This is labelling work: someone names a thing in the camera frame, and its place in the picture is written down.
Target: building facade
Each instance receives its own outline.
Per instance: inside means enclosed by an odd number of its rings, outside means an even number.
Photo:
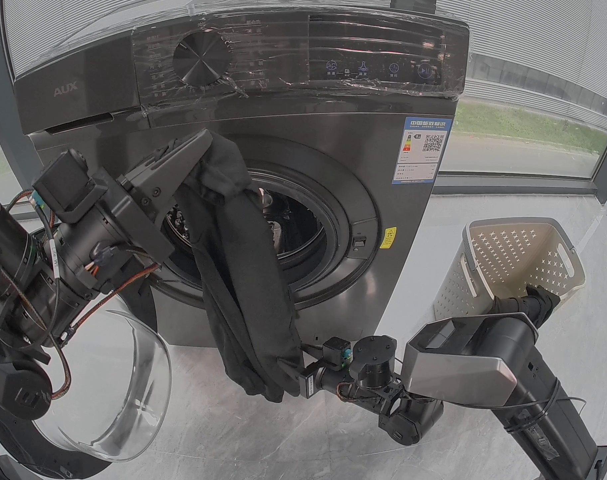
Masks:
[[[437,0],[470,25],[465,95],[607,130],[607,0]]]

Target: aux logo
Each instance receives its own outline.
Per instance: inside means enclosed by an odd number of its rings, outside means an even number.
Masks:
[[[66,92],[75,91],[77,89],[77,81],[75,80],[71,84],[62,85],[61,87],[57,87],[54,90],[54,96],[61,96],[62,94],[66,94]]]

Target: road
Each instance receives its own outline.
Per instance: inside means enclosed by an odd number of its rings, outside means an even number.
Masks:
[[[540,142],[453,133],[441,170],[589,177],[598,158]]]

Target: play/pause button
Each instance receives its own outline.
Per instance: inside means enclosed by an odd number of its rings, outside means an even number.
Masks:
[[[430,64],[428,64],[427,62],[423,62],[422,64],[419,64],[418,68],[417,68],[417,72],[419,73],[419,76],[423,79],[428,79],[432,76],[432,66],[430,66]]]

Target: energy label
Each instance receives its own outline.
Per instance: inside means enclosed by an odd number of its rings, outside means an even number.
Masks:
[[[406,117],[393,184],[432,182],[452,119]]]

